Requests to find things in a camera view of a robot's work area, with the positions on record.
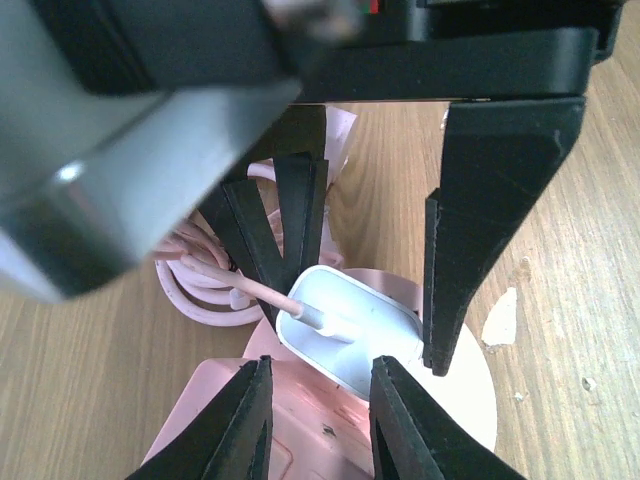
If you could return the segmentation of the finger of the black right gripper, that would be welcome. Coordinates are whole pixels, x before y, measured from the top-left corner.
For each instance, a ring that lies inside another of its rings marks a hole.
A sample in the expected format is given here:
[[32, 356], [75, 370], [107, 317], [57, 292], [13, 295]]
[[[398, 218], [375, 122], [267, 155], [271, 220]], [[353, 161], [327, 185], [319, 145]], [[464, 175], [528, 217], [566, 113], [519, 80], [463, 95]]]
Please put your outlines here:
[[453, 102], [425, 203], [423, 362], [448, 373], [471, 300], [575, 145], [582, 97]]
[[[199, 205], [199, 213], [249, 279], [282, 294], [319, 263], [328, 161], [326, 107], [294, 105], [264, 133]], [[272, 159], [283, 247], [278, 248], [248, 167]]]

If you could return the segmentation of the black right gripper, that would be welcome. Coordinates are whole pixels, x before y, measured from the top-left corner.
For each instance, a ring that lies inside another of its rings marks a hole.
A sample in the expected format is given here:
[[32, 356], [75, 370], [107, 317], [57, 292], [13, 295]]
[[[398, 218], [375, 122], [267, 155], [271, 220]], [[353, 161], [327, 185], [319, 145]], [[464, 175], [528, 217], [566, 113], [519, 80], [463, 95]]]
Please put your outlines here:
[[619, 1], [38, 1], [83, 87], [302, 82], [303, 103], [583, 94]]

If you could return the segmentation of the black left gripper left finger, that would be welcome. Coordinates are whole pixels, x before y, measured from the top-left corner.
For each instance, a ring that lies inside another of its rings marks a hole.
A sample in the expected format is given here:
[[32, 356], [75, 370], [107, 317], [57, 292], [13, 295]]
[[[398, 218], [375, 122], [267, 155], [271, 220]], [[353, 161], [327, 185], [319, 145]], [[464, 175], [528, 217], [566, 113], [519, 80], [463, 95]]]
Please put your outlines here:
[[266, 479], [272, 395], [272, 359], [248, 361], [174, 440], [129, 477]]

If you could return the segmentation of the small grey white plug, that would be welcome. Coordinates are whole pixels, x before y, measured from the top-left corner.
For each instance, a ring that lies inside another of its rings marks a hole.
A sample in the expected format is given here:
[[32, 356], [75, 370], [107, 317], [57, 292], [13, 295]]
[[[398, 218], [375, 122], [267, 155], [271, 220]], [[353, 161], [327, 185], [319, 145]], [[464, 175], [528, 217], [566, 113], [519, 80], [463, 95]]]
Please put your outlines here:
[[392, 356], [406, 366], [421, 357], [422, 294], [411, 280], [381, 270], [315, 265], [299, 276], [288, 297], [307, 316], [279, 312], [280, 342], [363, 400], [370, 396], [376, 358]]

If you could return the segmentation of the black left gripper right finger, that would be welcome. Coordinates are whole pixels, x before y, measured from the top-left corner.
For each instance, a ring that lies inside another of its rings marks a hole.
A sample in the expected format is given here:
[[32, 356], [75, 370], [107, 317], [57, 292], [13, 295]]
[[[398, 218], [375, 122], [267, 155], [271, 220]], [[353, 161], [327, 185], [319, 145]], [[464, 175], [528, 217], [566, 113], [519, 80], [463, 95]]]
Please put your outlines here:
[[474, 440], [393, 357], [373, 361], [370, 431], [376, 479], [520, 479]]

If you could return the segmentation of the pink round socket tower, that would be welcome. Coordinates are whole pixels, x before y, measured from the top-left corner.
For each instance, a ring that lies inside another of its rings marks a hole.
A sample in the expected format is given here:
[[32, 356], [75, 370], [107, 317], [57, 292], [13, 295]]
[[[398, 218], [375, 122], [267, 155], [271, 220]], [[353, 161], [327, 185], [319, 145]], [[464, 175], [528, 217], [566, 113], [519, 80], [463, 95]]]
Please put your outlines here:
[[[231, 379], [259, 353], [272, 356], [273, 443], [271, 479], [370, 479], [373, 461], [366, 401], [298, 359], [277, 339], [266, 320], [254, 330], [243, 357], [209, 359], [195, 370], [145, 459], [166, 450]], [[497, 439], [495, 389], [486, 361], [468, 329], [445, 378], [420, 365], [411, 370], [452, 418], [481, 445]]]

